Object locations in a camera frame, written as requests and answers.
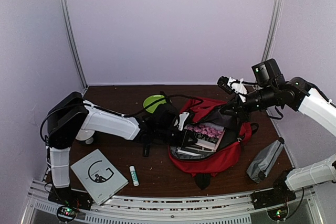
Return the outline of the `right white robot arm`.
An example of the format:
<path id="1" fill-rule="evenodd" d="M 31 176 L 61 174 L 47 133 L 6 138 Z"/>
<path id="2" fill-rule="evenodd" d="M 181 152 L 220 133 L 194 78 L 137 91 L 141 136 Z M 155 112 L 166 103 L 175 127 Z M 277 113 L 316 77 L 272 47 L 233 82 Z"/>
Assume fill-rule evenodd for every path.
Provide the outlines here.
<path id="1" fill-rule="evenodd" d="M 248 92 L 248 82 L 232 77 L 220 77 L 217 85 L 235 97 L 224 105 L 220 113 L 246 122 L 254 111 L 269 107 L 290 107 L 310 117 L 332 135 L 335 135 L 335 104 L 313 83 L 301 77 L 286 81 L 275 59 L 271 58 L 252 66 L 259 88 Z M 289 193 L 309 186 L 335 182 L 335 155 L 303 168 L 286 170 L 274 182 L 269 192 L 272 203 L 279 204 Z"/>

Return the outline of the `red backpack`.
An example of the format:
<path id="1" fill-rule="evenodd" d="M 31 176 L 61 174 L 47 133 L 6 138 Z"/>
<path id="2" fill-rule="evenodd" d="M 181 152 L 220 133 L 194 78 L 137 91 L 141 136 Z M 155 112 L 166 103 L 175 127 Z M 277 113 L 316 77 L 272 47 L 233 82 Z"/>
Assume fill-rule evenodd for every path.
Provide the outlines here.
<path id="1" fill-rule="evenodd" d="M 192 175 L 203 190 L 211 178 L 236 165 L 245 144 L 258 131 L 258 123 L 242 122 L 236 115 L 222 114 L 228 103 L 210 98 L 189 99 L 177 123 L 179 142 L 169 145 L 169 157 L 181 171 Z"/>

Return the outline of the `grey ianra magazine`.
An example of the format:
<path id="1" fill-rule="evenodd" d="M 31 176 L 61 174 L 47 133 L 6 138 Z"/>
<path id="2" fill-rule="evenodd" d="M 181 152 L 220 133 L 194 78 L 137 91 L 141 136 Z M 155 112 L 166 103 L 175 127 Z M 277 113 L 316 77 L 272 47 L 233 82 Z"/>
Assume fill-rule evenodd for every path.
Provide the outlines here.
<path id="1" fill-rule="evenodd" d="M 209 152 L 189 148 L 189 147 L 177 147 L 176 152 L 183 155 L 189 155 L 189 156 L 205 156 L 208 155 Z"/>

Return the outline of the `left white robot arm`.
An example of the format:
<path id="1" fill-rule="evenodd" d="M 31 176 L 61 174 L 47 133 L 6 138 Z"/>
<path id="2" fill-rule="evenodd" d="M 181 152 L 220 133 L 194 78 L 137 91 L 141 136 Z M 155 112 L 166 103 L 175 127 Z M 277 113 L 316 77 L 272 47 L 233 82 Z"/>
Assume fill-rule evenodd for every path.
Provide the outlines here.
<path id="1" fill-rule="evenodd" d="M 149 155 L 150 145 L 162 140 L 170 145 L 182 143 L 190 122 L 191 112 L 179 112 L 169 96 L 150 103 L 156 109 L 149 116 L 140 118 L 138 113 L 126 115 L 111 111 L 85 100 L 74 91 L 61 100 L 47 114 L 42 124 L 47 125 L 47 135 L 41 138 L 47 146 L 47 159 L 51 169 L 52 188 L 58 200 L 71 205 L 76 197 L 70 187 L 69 152 L 75 140 L 90 144 L 95 132 L 121 137 L 142 143 L 144 157 Z"/>

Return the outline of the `white designer fate book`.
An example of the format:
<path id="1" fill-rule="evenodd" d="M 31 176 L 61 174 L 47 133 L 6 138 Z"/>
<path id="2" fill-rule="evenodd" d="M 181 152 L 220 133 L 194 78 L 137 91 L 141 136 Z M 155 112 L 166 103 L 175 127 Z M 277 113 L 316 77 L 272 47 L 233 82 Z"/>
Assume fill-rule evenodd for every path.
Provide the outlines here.
<path id="1" fill-rule="evenodd" d="M 216 151 L 225 133 L 224 127 L 214 123 L 188 124 L 184 130 L 194 132 L 198 139 L 196 144 L 187 147 L 206 152 Z"/>

